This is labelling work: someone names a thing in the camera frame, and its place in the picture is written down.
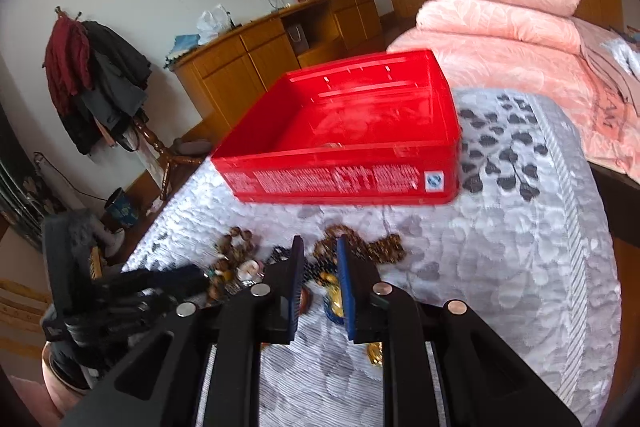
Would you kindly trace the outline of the gold round pendant charm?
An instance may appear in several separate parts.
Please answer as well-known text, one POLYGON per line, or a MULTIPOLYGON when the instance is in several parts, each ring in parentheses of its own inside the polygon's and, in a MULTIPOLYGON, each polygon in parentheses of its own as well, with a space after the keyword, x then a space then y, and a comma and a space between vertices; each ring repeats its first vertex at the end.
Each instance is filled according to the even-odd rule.
MULTIPOLYGON (((326 295, 323 298, 323 309, 326 317, 331 322, 344 326, 345 312, 343 308, 341 287, 338 283, 337 276, 328 272, 321 272, 320 284, 326 290, 326 295)), ((366 351, 372 365, 383 365, 382 343, 368 343, 366 351)))

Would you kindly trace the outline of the white grey quilted bedspread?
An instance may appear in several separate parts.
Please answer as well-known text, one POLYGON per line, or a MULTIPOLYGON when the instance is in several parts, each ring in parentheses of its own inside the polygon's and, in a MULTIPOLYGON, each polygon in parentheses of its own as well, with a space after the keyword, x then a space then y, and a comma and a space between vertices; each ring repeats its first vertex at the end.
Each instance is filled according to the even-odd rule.
POLYGON ((194 172, 127 260, 130 270, 207 267, 231 228, 258 255, 331 225, 373 241, 396 233, 406 257, 383 280, 440 305, 465 301, 582 425, 599 421, 620 343, 620 282, 608 220, 579 133, 550 98, 458 89, 460 191, 442 206, 244 204, 212 164, 194 172))

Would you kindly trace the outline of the red plastic box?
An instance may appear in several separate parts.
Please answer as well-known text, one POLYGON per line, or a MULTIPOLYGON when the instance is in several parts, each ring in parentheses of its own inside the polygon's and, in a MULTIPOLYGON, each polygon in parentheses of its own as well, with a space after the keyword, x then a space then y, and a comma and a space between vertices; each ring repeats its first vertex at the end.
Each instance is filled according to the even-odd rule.
POLYGON ((283 75, 210 160, 241 202, 442 205, 460 153, 449 83, 423 49, 283 75))

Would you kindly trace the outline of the wooden sideboard cabinet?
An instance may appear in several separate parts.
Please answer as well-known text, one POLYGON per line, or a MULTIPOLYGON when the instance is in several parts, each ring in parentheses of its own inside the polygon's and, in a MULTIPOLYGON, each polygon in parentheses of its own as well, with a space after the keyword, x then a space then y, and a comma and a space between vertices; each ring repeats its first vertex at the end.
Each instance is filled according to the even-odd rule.
POLYGON ((202 121, 183 138, 214 143, 286 72, 385 48, 374 0, 312 0, 266 15, 193 50, 171 66, 202 121), (301 24, 296 56, 285 28, 301 24))

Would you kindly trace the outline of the blue folded cloth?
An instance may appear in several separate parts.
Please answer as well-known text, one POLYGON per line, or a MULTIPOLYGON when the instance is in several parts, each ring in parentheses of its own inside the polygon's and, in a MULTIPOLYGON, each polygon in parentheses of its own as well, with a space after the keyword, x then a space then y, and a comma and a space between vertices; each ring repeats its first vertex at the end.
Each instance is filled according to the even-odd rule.
POLYGON ((165 56, 165 68, 169 68, 179 61, 181 57, 189 54, 200 46, 200 35, 178 35, 175 36, 174 45, 165 56))

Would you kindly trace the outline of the white plastic bag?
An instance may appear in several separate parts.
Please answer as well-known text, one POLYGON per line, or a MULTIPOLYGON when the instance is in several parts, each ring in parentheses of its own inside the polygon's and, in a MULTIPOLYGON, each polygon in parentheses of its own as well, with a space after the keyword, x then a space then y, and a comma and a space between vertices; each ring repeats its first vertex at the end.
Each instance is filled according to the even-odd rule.
POLYGON ((219 36, 231 30, 233 26, 229 12, 223 5, 217 4, 212 10, 204 11, 196 22, 198 44, 206 46, 219 36))

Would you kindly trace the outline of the grey paper bag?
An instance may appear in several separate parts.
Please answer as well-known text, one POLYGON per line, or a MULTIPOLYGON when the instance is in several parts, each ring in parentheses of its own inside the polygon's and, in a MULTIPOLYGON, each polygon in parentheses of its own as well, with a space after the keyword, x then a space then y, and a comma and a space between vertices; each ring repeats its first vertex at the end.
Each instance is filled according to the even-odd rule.
POLYGON ((303 54, 309 50, 309 43, 301 24, 294 24, 285 28, 292 49, 296 56, 303 54))

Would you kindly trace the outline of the pink bed sheet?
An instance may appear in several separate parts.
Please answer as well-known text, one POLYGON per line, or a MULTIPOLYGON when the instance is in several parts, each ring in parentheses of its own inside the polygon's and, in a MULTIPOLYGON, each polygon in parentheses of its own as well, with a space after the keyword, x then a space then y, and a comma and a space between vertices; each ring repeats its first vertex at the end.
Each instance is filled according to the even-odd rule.
POLYGON ((412 28, 390 53, 431 50, 451 87, 496 88, 548 96, 575 125, 585 156, 639 180, 639 117, 574 54, 497 37, 412 28))

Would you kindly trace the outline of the lower pink folded quilt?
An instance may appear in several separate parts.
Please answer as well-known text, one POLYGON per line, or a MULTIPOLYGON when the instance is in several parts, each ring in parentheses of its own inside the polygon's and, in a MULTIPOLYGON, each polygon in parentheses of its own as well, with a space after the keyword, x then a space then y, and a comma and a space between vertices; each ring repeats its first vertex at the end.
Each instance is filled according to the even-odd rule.
POLYGON ((416 16, 421 30, 492 37, 579 54, 582 39, 570 18, 487 0, 432 0, 416 16))

